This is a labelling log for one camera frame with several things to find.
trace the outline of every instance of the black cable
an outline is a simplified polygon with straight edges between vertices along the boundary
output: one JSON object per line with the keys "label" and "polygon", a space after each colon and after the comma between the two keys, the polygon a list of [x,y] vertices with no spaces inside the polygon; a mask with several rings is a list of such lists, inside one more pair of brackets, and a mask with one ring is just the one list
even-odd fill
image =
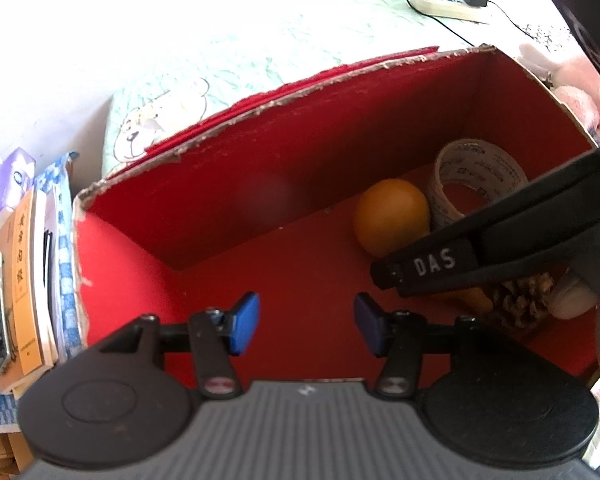
{"label": "black cable", "polygon": [[499,6],[496,2],[494,2],[493,0],[487,0],[490,4],[495,5],[496,7],[498,7],[500,9],[500,12],[502,12],[507,19],[513,24],[514,27],[517,28],[517,30],[519,30],[520,32],[522,32],[523,34],[526,34],[528,37],[530,37],[532,40],[535,40],[536,38],[534,38],[531,34],[529,34],[526,30],[524,30],[522,27],[520,27],[516,22],[514,22],[509,15],[502,9],[501,6]]}
{"label": "black cable", "polygon": [[529,34],[525,29],[523,29],[522,27],[520,27],[516,22],[514,22],[509,15],[502,9],[501,6],[499,6],[496,2],[492,1],[492,0],[487,0],[490,4],[495,5],[496,7],[498,7],[500,9],[500,11],[507,17],[507,19],[513,24],[514,27],[516,27],[517,30],[519,30],[520,32],[522,32],[523,34],[526,34],[528,37],[530,37],[532,40],[535,40],[536,38],[534,38],[531,34]]}
{"label": "black cable", "polygon": [[469,44],[470,46],[475,46],[473,43],[471,43],[471,41],[467,41],[465,38],[463,38],[462,36],[460,36],[460,34],[458,34],[456,31],[454,31],[451,27],[447,27],[444,23],[442,23],[435,16],[431,16],[430,14],[425,14],[424,12],[420,12],[418,9],[416,9],[414,6],[411,5],[411,2],[409,0],[407,0],[407,5],[410,6],[411,9],[413,9],[418,14],[420,14],[422,16],[427,16],[428,18],[431,18],[432,20],[436,20],[440,25],[442,25],[443,27],[445,27],[446,30],[448,30],[449,32],[455,34],[458,38],[460,38],[465,43]]}

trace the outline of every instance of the red cardboard box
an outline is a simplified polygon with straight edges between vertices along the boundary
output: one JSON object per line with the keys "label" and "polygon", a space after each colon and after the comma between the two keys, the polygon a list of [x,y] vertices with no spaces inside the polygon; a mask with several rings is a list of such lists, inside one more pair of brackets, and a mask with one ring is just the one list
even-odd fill
{"label": "red cardboard box", "polygon": [[[356,196],[464,137],[511,154],[531,180],[591,149],[551,93],[493,47],[396,54],[251,97],[155,146],[75,203],[78,298],[93,343],[140,314],[184,322],[260,294],[260,324],[235,360],[243,380],[375,380],[381,362],[352,318],[357,292],[452,322],[455,304],[400,298],[369,276],[352,232]],[[595,361],[593,317],[551,320],[528,345],[573,374]],[[422,384],[446,369],[427,358]],[[190,358],[166,368],[191,384]]]}

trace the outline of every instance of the packing tape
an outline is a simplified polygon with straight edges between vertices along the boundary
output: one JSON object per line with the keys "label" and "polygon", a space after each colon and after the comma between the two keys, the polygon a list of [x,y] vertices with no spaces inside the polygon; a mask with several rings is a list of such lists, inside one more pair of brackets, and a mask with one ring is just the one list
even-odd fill
{"label": "packing tape", "polygon": [[446,184],[467,186],[487,202],[494,202],[527,183],[520,165],[495,144],[478,139],[449,143],[438,154],[427,187],[432,228],[440,229],[464,217],[446,197]]}

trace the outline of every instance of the pink plush toy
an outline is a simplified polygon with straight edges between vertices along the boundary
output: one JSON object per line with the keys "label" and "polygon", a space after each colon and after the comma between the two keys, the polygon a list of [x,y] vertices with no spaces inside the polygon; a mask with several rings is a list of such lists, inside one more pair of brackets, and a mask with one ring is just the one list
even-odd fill
{"label": "pink plush toy", "polygon": [[580,49],[550,55],[536,44],[523,43],[518,62],[548,81],[556,98],[600,144],[600,74],[587,56]]}

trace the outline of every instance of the person's hand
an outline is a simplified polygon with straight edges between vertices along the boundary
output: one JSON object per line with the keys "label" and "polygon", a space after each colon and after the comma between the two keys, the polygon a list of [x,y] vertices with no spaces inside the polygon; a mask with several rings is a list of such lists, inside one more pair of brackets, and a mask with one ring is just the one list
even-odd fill
{"label": "person's hand", "polygon": [[571,319],[596,307],[596,351],[600,365],[600,300],[574,270],[568,270],[557,283],[550,297],[549,311],[558,319]]}

